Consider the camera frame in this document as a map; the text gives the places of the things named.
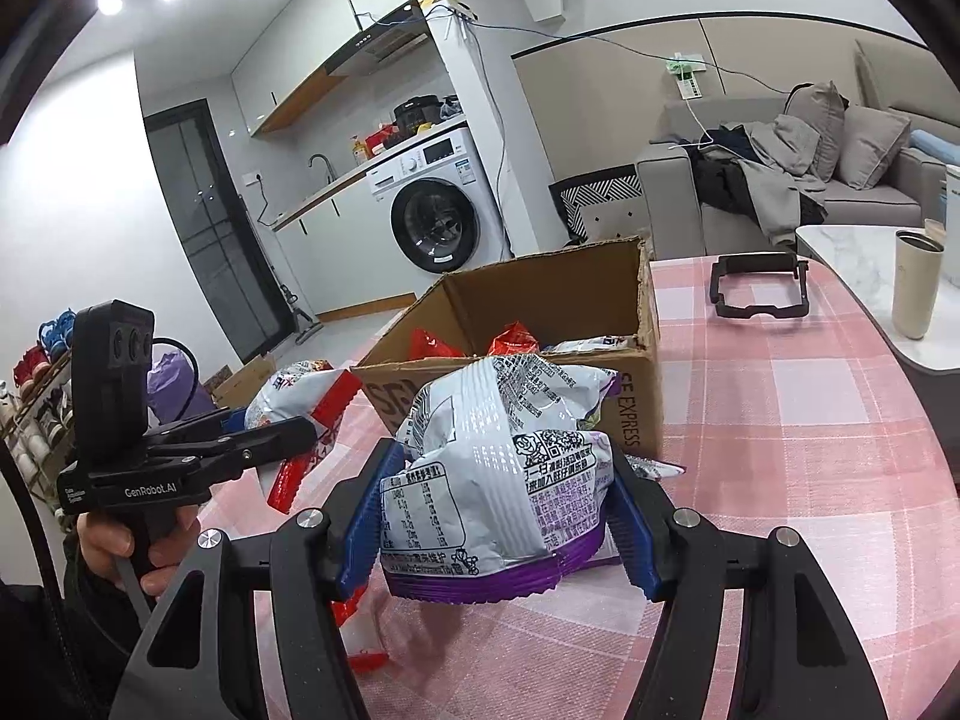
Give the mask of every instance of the purple snack bag bottom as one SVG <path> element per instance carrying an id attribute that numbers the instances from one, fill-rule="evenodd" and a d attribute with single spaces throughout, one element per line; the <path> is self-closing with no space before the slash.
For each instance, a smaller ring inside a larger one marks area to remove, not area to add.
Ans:
<path id="1" fill-rule="evenodd" d="M 554 589 L 564 576 L 582 568 L 593 557 L 603 543 L 605 529 L 602 509 L 595 528 L 542 560 L 531 560 L 483 577 L 429 577 L 387 570 L 383 574 L 390 593 L 401 598 L 441 604 L 492 604 Z"/>

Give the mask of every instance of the ceiling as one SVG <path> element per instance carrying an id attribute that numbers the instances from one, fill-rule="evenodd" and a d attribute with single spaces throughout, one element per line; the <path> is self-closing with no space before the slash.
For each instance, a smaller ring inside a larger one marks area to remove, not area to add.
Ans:
<path id="1" fill-rule="evenodd" d="M 124 50 L 136 55 L 141 95 L 222 76 L 289 1 L 123 0 L 117 15 L 94 15 L 46 80 Z"/>

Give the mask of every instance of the blue shoe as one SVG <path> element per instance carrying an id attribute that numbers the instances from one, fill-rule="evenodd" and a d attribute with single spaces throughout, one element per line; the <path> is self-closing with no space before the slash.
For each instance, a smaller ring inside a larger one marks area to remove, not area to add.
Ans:
<path id="1" fill-rule="evenodd" d="M 43 346 L 51 364 L 54 364 L 66 353 L 66 341 L 64 341 L 64 336 L 61 336 L 59 329 L 56 328 L 56 324 L 55 320 L 54 322 L 43 322 L 40 325 L 40 330 L 37 330 L 40 345 Z"/>
<path id="2" fill-rule="evenodd" d="M 66 342 L 66 346 L 73 346 L 73 320 L 77 318 L 70 309 L 64 311 L 56 318 L 56 330 L 61 334 L 61 338 Z"/>

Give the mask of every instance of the doorway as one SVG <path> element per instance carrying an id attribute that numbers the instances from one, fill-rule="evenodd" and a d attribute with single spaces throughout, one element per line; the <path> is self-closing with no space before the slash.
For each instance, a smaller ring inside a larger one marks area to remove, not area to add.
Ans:
<path id="1" fill-rule="evenodd" d="M 206 100 L 144 119 L 176 234 L 220 327 L 243 362 L 274 348 L 296 319 L 234 189 Z"/>

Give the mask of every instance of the table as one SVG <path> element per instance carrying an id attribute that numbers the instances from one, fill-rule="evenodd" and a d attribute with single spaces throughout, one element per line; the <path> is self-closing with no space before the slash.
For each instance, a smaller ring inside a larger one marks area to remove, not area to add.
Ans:
<path id="1" fill-rule="evenodd" d="M 930 329 L 918 341 L 901 335 L 891 317 L 896 231 L 861 224 L 805 225 L 797 241 L 847 286 L 901 362 L 960 482 L 960 289 L 941 277 Z"/>
<path id="2" fill-rule="evenodd" d="M 719 319 L 712 258 L 654 264 L 661 321 L 664 459 L 688 472 L 664 488 L 720 528 L 800 531 L 860 636 L 891 720 L 913 720 L 960 658 L 960 505 L 944 456 L 893 355 L 843 284 L 811 263 L 810 316 Z M 728 277 L 731 303 L 795 302 L 782 275 Z M 359 395 L 337 445 L 304 480 L 318 505 L 362 466 L 382 423 Z M 248 471 L 223 485 L 203 525 L 272 530 Z M 728 593 L 704 717 L 726 718 L 742 594 Z M 391 662 L 358 679 L 376 720 L 620 720 L 659 620 L 620 566 L 491 605 L 392 598 L 375 569 L 363 600 Z M 269 598 L 257 599 L 264 688 L 285 699 Z"/>
<path id="3" fill-rule="evenodd" d="M 960 371 L 960 288 L 944 277 L 926 335 L 914 341 L 894 328 L 896 231 L 902 229 L 913 228 L 809 224 L 797 228 L 797 239 L 840 277 L 896 357 L 934 375 Z"/>

